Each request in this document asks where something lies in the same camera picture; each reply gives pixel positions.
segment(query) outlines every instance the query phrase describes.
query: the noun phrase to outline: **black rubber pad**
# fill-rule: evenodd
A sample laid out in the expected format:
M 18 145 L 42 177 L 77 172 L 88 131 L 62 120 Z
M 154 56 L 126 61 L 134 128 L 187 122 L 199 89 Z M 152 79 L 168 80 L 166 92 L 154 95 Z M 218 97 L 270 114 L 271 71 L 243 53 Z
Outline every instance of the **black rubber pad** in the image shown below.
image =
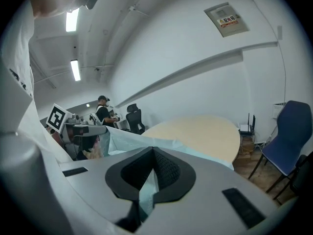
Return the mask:
M 76 168 L 76 169 L 72 169 L 72 170 L 66 170 L 66 171 L 62 171 L 64 176 L 69 177 L 69 176 L 73 176 L 73 175 L 77 175 L 83 172 L 88 171 L 85 167 L 80 167 L 80 168 Z
M 158 203 L 178 201 L 192 188 L 196 172 L 185 161 L 162 151 L 148 147 L 114 165 L 106 172 L 105 180 L 112 192 L 133 205 L 125 218 L 116 225 L 134 232 L 140 225 L 139 191 L 152 169 L 156 173 L 159 192 L 153 195 L 153 207 Z
M 222 193 L 249 229 L 265 219 L 238 189 L 230 188 Z

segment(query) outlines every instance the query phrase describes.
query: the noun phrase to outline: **chair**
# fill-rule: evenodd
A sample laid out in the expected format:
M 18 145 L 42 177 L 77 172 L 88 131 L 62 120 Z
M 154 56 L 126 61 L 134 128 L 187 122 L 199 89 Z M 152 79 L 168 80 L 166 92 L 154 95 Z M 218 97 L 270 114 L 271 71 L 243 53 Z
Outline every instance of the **chair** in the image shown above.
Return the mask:
M 137 104 L 131 104 L 127 107 L 126 119 L 130 126 L 131 132 L 141 135 L 145 132 L 146 127 L 141 122 L 141 110 L 138 109 Z
M 277 127 L 277 136 L 262 150 L 260 160 L 248 177 L 248 179 L 252 177 L 263 157 L 270 161 L 282 175 L 266 193 L 270 192 L 284 178 L 290 179 L 288 176 L 293 173 L 300 151 L 312 135 L 310 106 L 297 101 L 287 102 L 277 118 Z
M 301 155 L 298 162 L 295 165 L 295 170 L 292 178 L 285 185 L 285 187 L 274 197 L 278 201 L 278 197 L 284 192 L 285 189 L 290 185 L 290 189 L 295 195 L 299 196 L 306 189 L 306 184 L 311 183 L 309 178 L 312 176 L 313 172 L 313 152 L 309 156 Z

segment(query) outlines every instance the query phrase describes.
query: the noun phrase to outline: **chair backrest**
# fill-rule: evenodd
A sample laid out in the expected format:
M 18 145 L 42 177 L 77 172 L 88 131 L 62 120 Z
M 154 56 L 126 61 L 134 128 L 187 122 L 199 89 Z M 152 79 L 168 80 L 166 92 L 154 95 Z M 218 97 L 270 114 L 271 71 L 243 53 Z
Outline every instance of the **chair backrest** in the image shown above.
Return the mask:
M 130 126 L 131 132 L 141 135 L 145 131 L 145 126 L 141 122 L 141 110 L 138 109 L 136 104 L 132 104 L 127 107 L 127 112 L 129 113 L 126 115 L 126 119 Z
M 277 119 L 278 136 L 302 148 L 312 135 L 312 113 L 306 103 L 288 101 Z

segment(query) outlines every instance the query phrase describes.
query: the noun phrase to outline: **black slot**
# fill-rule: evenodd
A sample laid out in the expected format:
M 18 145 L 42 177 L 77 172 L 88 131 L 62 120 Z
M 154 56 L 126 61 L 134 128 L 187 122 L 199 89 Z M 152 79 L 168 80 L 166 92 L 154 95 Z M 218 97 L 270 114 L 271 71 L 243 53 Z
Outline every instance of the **black slot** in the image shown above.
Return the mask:
M 230 188 L 222 193 L 249 229 L 265 219 L 238 189 Z
M 77 175 L 83 172 L 88 171 L 85 167 L 80 167 L 80 168 L 76 168 L 76 169 L 72 169 L 72 170 L 66 170 L 66 171 L 62 171 L 64 176 L 69 177 L 69 176 L 73 176 L 73 175 Z

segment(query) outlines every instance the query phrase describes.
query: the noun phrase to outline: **white wall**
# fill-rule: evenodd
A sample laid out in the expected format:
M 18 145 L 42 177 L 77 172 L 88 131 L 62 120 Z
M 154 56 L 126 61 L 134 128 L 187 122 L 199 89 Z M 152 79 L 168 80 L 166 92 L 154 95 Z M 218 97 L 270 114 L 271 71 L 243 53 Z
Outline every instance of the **white wall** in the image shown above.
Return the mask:
M 104 84 L 97 82 L 73 82 L 72 77 L 65 77 L 62 86 L 52 89 L 47 84 L 35 85 L 34 98 L 39 119 L 48 116 L 54 103 L 64 109 L 86 104 L 98 99 L 100 95 L 111 97 Z
M 116 64 L 109 86 L 121 113 L 135 102 L 151 127 L 206 113 L 242 122 L 250 112 L 257 117 L 257 141 L 265 141 L 275 126 L 272 104 L 284 101 L 283 58 L 286 101 L 307 102 L 313 109 L 312 50 L 300 24 L 281 0 L 255 1 L 268 21 L 253 0 L 168 0 L 129 40 Z M 224 2 L 240 14 L 248 32 L 221 36 L 203 11 Z M 283 58 L 277 25 L 283 26 Z M 158 87 L 176 72 L 236 50 L 242 62 Z
M 284 0 L 255 0 L 277 35 L 282 26 L 283 38 L 279 40 L 286 68 L 286 101 L 308 103 L 313 111 L 313 50 L 301 23 Z M 302 153 L 313 151 L 313 137 L 303 147 Z
M 232 116 L 230 120 L 237 125 L 237 122 L 247 121 L 249 112 L 244 73 L 242 63 L 227 65 L 169 85 L 134 103 L 142 110 L 142 122 L 148 127 L 197 114 Z M 119 109 L 123 116 L 126 108 Z
M 93 122 L 89 120 L 89 116 L 91 113 L 96 112 L 98 101 L 86 103 L 75 106 L 73 108 L 69 108 L 67 109 L 67 111 L 71 112 L 72 114 L 78 115 L 80 120 L 83 118 L 85 121 L 88 122 L 88 124 L 93 124 Z
M 224 2 L 257 31 L 223 38 L 204 10 Z M 252 0 L 169 0 L 138 30 L 117 64 L 111 79 L 114 100 L 118 105 L 152 83 L 215 55 L 275 41 Z

